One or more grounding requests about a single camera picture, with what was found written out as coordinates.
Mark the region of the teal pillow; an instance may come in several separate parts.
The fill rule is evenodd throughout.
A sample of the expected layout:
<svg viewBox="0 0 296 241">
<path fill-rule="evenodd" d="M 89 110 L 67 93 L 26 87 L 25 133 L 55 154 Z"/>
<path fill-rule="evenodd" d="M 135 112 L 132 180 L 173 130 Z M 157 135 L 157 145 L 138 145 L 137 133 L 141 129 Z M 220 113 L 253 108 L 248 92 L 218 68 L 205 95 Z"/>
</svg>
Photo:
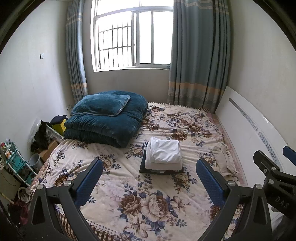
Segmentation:
<svg viewBox="0 0 296 241">
<path fill-rule="evenodd" d="M 129 100 L 129 95 L 122 94 L 87 95 L 74 106 L 70 116 L 91 114 L 115 117 L 121 113 Z"/>
</svg>

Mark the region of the black clothes pile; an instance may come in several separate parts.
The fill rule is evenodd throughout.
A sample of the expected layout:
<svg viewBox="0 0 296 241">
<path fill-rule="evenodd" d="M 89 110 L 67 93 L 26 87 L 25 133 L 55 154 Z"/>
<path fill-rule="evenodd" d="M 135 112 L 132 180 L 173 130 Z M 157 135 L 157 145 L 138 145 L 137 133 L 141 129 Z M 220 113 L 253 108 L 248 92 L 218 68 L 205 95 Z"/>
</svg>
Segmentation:
<svg viewBox="0 0 296 241">
<path fill-rule="evenodd" d="M 40 120 L 36 125 L 36 129 L 33 130 L 33 136 L 30 139 L 30 151 L 32 153 L 40 153 L 48 149 L 50 139 L 47 136 L 46 129 L 47 124 Z"/>
</svg>

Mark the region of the folded white clothes stack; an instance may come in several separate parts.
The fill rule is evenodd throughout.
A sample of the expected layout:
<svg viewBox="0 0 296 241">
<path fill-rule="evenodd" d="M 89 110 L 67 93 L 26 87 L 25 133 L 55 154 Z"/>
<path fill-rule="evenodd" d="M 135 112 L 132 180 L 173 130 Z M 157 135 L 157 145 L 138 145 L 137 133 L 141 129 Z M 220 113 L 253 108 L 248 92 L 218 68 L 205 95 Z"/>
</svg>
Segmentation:
<svg viewBox="0 0 296 241">
<path fill-rule="evenodd" d="M 144 167 L 148 170 L 180 171 L 183 168 L 182 151 L 177 140 L 151 137 L 144 150 Z"/>
</svg>

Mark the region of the blue curtain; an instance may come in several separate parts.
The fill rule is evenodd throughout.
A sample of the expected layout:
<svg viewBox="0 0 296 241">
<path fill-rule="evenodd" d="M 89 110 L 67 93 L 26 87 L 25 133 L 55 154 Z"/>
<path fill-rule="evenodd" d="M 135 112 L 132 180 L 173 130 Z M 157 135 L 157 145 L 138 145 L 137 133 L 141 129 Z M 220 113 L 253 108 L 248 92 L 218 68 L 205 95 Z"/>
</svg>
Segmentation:
<svg viewBox="0 0 296 241">
<path fill-rule="evenodd" d="M 88 94 L 82 46 L 84 1 L 71 1 L 66 19 L 66 57 L 75 103 Z"/>
<path fill-rule="evenodd" d="M 231 52 L 227 1 L 174 1 L 168 103 L 214 113 Z"/>
</svg>

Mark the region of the teal folded quilt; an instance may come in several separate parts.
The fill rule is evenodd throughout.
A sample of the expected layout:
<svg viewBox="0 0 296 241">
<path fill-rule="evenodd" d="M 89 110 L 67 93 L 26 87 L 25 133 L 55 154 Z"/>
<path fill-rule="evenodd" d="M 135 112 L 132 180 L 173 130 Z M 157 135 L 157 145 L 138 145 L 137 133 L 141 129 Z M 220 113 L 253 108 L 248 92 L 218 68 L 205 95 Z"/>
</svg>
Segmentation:
<svg viewBox="0 0 296 241">
<path fill-rule="evenodd" d="M 148 108 L 147 100 L 140 94 L 122 90 L 97 94 L 129 95 L 130 100 L 115 117 L 91 114 L 70 116 L 65 122 L 64 138 L 125 148 L 142 124 Z"/>
</svg>

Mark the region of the yellow box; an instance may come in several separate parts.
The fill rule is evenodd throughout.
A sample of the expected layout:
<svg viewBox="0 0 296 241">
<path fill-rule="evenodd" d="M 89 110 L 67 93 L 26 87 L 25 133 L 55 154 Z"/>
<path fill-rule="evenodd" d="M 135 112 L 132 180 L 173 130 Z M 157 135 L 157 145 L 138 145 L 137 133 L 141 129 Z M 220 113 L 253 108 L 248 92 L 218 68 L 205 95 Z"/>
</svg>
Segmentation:
<svg viewBox="0 0 296 241">
<path fill-rule="evenodd" d="M 57 115 L 49 122 L 49 126 L 63 136 L 66 130 L 64 124 L 67 119 L 67 115 Z"/>
</svg>

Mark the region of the window with metal bars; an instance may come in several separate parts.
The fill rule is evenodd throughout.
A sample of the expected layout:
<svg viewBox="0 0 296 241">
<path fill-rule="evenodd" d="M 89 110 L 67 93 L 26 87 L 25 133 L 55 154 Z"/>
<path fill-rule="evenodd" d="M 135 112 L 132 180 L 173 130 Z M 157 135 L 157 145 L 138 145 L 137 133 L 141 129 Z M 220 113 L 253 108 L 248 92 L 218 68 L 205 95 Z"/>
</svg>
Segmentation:
<svg viewBox="0 0 296 241">
<path fill-rule="evenodd" d="M 173 1 L 92 1 L 94 71 L 169 69 Z"/>
</svg>

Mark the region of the floral bed blanket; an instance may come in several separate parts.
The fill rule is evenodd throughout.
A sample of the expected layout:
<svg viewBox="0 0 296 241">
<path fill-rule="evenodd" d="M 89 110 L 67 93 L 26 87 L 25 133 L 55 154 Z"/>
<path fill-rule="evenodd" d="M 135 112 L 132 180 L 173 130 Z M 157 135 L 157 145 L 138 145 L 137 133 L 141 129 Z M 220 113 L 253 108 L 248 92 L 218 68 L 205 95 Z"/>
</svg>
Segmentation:
<svg viewBox="0 0 296 241">
<path fill-rule="evenodd" d="M 151 137 L 177 140 L 183 172 L 139 172 L 144 144 Z M 197 240 L 219 212 L 196 173 L 206 160 L 228 180 L 245 184 L 241 164 L 217 118 L 194 108 L 150 102 L 142 126 L 123 149 L 66 139 L 30 186 L 60 186 L 93 159 L 103 173 L 84 206 L 86 221 L 101 240 Z"/>
</svg>

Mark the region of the right blue curtain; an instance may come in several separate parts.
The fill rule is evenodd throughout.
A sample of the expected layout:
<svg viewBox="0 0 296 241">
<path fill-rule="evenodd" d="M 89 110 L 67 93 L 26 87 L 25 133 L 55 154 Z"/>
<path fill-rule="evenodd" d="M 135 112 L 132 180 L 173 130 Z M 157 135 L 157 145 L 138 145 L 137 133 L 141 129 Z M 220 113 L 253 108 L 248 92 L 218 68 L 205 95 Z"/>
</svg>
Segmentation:
<svg viewBox="0 0 296 241">
<path fill-rule="evenodd" d="M 227 1 L 174 1 L 168 103 L 214 113 L 231 52 Z"/>
</svg>

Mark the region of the grey waste bin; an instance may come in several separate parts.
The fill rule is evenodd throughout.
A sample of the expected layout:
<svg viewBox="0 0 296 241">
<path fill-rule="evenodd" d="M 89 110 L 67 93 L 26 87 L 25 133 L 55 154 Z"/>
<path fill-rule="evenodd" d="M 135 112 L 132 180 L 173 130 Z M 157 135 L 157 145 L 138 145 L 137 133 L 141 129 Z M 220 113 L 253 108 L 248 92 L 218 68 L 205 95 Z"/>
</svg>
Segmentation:
<svg viewBox="0 0 296 241">
<path fill-rule="evenodd" d="M 34 168 L 36 171 L 40 171 L 43 166 L 43 162 L 38 153 L 33 154 L 29 159 L 29 165 Z"/>
</svg>

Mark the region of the green storage rack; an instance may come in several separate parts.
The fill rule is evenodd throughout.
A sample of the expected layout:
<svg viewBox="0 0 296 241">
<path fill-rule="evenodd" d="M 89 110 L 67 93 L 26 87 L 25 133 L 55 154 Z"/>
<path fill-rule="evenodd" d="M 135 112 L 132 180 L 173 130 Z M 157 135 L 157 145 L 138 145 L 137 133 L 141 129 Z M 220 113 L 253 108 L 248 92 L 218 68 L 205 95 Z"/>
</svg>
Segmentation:
<svg viewBox="0 0 296 241">
<path fill-rule="evenodd" d="M 13 174 L 30 187 L 32 180 L 37 175 L 29 162 L 20 153 L 14 142 L 1 142 L 1 151 L 4 154 L 4 167 L 8 167 Z"/>
</svg>

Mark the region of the left blue curtain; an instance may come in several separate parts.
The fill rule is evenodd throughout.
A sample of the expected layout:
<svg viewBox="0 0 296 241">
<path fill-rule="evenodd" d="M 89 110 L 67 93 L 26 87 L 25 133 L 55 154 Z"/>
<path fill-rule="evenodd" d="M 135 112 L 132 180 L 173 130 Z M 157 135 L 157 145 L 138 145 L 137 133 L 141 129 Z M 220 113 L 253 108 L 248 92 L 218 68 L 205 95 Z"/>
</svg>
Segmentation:
<svg viewBox="0 0 296 241">
<path fill-rule="evenodd" d="M 66 19 L 66 57 L 75 103 L 88 94 L 82 46 L 84 1 L 71 1 Z"/>
</svg>

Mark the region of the cardboard box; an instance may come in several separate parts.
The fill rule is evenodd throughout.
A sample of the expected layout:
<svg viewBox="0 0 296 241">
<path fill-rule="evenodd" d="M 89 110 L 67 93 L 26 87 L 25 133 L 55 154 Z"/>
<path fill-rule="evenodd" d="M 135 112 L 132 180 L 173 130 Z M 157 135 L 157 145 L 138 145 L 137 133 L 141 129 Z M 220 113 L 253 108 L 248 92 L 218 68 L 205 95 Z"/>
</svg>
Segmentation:
<svg viewBox="0 0 296 241">
<path fill-rule="evenodd" d="M 50 142 L 48 149 L 43 150 L 39 153 L 41 160 L 43 162 L 46 162 L 50 157 L 51 153 L 53 152 L 53 150 L 55 150 L 57 147 L 58 147 L 58 143 L 56 140 Z"/>
</svg>

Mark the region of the white bed headboard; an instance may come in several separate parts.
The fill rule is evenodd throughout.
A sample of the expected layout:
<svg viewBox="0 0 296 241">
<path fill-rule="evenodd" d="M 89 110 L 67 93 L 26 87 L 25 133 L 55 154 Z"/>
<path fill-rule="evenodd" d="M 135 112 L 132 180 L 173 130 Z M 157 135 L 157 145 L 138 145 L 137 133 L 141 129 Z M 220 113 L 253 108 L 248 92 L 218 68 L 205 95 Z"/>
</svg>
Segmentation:
<svg viewBox="0 0 296 241">
<path fill-rule="evenodd" d="M 295 175 L 295 165 L 282 153 L 287 143 L 243 96 L 227 86 L 215 114 L 240 161 L 244 185 L 252 187 L 264 183 L 265 176 L 253 161 L 257 150 L 266 154 L 282 172 Z"/>
</svg>

